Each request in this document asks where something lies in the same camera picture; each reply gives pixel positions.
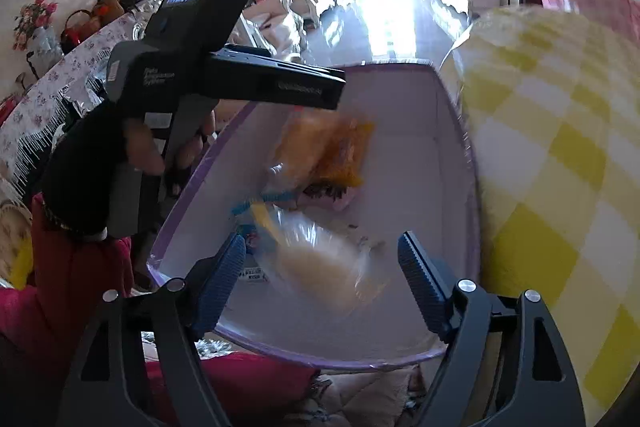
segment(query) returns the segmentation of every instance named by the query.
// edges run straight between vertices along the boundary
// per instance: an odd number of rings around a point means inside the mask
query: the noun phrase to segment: cushion
[[[278,427],[394,427],[408,397],[413,367],[316,378],[306,400]]]
[[[258,28],[262,28],[264,24],[271,18],[270,13],[258,13],[258,15],[254,15],[249,20],[254,23]]]
[[[261,33],[277,50],[283,48],[287,43],[300,42],[296,21],[291,14],[274,17],[269,21],[268,27],[262,29]]]

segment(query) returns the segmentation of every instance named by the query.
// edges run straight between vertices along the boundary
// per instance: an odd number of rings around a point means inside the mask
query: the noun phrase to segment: orange snack package
[[[374,128],[371,122],[342,119],[316,166],[313,182],[338,187],[362,185],[360,168]]]
[[[273,153],[271,184],[276,190],[293,190],[308,182],[334,136],[339,115],[323,109],[294,112],[282,131],[280,143]]]

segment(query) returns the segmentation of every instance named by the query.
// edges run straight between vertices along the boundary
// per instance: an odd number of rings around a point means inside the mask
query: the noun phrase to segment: tile floor
[[[322,14],[302,56],[318,66],[426,58],[439,68],[453,40],[433,17],[431,0],[353,0]]]

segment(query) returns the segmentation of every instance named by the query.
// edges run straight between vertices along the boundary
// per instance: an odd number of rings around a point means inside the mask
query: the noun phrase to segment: food package
[[[294,111],[273,153],[268,190],[293,190],[306,186],[339,121],[340,116],[334,111]]]
[[[254,218],[250,211],[255,200],[243,201],[231,210],[236,221],[236,233],[244,239],[246,257],[244,267],[238,276],[239,281],[260,282],[266,281],[262,269],[254,259],[254,253],[260,248],[260,235],[258,234]],[[293,192],[281,192],[279,194],[262,194],[258,201],[277,203],[281,208],[294,208],[296,201]]]
[[[370,122],[341,119],[316,166],[313,182],[336,187],[362,185],[360,168],[373,129]]]
[[[278,290],[306,296],[348,315],[369,304],[384,287],[374,276],[370,248],[320,227],[302,212],[251,205],[260,235],[255,260]]]
[[[309,185],[298,197],[298,206],[321,206],[341,212],[356,197],[358,189],[356,187],[337,187],[329,183],[315,183]]]

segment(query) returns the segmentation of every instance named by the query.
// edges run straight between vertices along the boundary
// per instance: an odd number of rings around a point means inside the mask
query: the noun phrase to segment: hand
[[[216,129],[215,115],[213,111],[200,126],[205,136],[210,136]],[[164,173],[164,160],[154,143],[154,137],[149,127],[140,120],[127,118],[123,123],[123,132],[126,140],[127,159],[136,169],[140,169],[152,176],[161,176]],[[187,140],[175,157],[175,167],[186,169],[202,152],[202,140],[200,136],[194,136]]]

